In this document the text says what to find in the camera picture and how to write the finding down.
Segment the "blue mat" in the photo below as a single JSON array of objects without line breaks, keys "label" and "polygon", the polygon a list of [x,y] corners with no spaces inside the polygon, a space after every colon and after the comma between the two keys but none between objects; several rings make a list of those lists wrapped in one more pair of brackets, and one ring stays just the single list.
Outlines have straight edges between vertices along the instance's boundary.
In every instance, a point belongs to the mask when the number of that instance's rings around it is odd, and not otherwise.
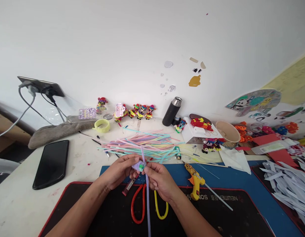
[{"label": "blue mat", "polygon": [[[248,161],[249,166],[256,166],[265,161]],[[229,188],[245,190],[252,201],[256,205],[260,213],[267,219],[269,225],[277,237],[279,236],[294,236],[299,237],[303,234],[299,231],[296,225],[290,220],[283,209],[275,201],[273,196],[266,190],[259,179],[252,173],[251,175],[237,171],[233,168],[222,168],[216,166],[202,165],[208,171],[216,175],[218,178],[201,168],[197,164],[192,164],[193,168],[199,172],[200,176],[205,179],[205,182],[211,188]],[[165,165],[174,181],[178,186],[192,186],[187,180],[190,174],[184,168],[183,164]],[[108,166],[103,166],[100,175],[107,170]],[[124,183],[129,182],[129,178],[124,180]],[[141,175],[135,183],[145,183],[145,176]]]}]

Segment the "white desk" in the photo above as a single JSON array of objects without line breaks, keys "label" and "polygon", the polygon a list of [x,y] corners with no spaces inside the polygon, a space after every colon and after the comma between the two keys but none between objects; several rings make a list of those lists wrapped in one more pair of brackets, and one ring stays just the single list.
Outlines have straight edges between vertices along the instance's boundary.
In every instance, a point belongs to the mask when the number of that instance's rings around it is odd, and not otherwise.
[{"label": "white desk", "polygon": [[[125,118],[121,125],[136,130],[138,119]],[[140,130],[148,131],[164,129],[165,133],[172,132],[173,138],[183,141],[182,135],[175,132],[173,126],[165,127],[161,119],[152,118],[141,120]],[[99,135],[105,141],[123,138],[135,132],[127,131],[119,127],[111,120],[111,130],[106,134],[98,134],[95,130],[82,131],[84,134],[96,137]],[[110,158],[98,150],[99,144],[77,133],[63,140],[69,140],[69,151],[66,176],[60,182],[51,187],[33,190],[32,185],[38,168],[44,147],[36,149],[12,174],[0,184],[0,237],[3,236],[38,236],[45,225],[50,213],[59,200],[64,188],[73,181],[93,182],[100,174],[101,167],[111,165],[117,156],[110,154]],[[210,152],[205,155],[201,152],[201,145],[197,145],[196,154],[209,157],[215,162],[222,162],[218,152]],[[248,160],[264,160],[266,156],[246,156]],[[188,156],[182,156],[186,162],[191,160]],[[178,160],[170,160],[165,164],[181,163]]]}]

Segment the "white box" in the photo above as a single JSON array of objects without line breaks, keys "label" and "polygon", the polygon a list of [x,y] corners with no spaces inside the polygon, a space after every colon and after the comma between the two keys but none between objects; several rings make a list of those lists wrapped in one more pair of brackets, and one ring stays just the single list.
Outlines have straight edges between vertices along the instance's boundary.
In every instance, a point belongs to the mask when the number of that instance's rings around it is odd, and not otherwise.
[{"label": "white box", "polygon": [[216,127],[212,124],[213,132],[205,130],[204,128],[194,127],[191,124],[191,119],[184,117],[186,125],[182,130],[184,142],[187,144],[204,144],[206,138],[223,138]]}]

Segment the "red paper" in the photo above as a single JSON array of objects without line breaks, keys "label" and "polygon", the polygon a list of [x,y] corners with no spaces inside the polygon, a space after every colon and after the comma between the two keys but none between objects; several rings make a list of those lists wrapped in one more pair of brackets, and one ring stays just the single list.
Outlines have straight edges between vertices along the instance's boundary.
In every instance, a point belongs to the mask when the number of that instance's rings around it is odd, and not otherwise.
[{"label": "red paper", "polygon": [[[280,140],[274,133],[268,134],[262,137],[253,138],[253,141],[258,145],[264,145],[270,142],[275,142]],[[269,156],[275,161],[276,164],[281,165],[278,161],[284,162],[285,164],[292,166],[292,167],[299,167],[292,157],[289,155],[286,149],[273,151],[268,153]]]}]

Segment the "black thermos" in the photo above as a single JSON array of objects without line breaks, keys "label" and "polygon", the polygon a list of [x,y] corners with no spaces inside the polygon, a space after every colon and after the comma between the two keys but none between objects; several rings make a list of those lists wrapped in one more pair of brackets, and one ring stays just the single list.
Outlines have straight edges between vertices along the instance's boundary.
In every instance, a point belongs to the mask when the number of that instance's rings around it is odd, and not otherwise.
[{"label": "black thermos", "polygon": [[175,97],[171,104],[169,105],[168,110],[165,113],[165,117],[162,120],[164,126],[170,126],[174,117],[181,107],[182,99],[180,97]]}]

